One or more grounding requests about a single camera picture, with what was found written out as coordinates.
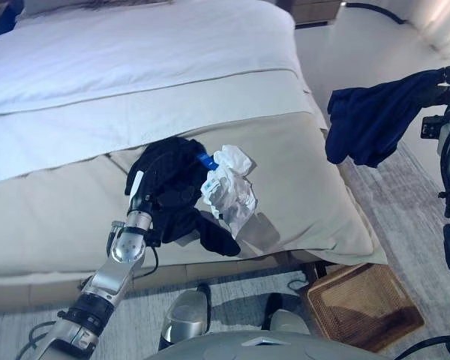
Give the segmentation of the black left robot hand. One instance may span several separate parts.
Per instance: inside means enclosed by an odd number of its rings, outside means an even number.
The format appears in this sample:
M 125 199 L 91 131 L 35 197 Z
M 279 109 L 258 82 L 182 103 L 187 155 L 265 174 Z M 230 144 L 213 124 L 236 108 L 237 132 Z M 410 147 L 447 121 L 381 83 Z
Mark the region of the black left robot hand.
M 145 212 L 151 215 L 159 209 L 186 206 L 194 194 L 194 186 L 183 182 L 175 170 L 157 167 L 139 170 L 131 187 L 127 214 Z

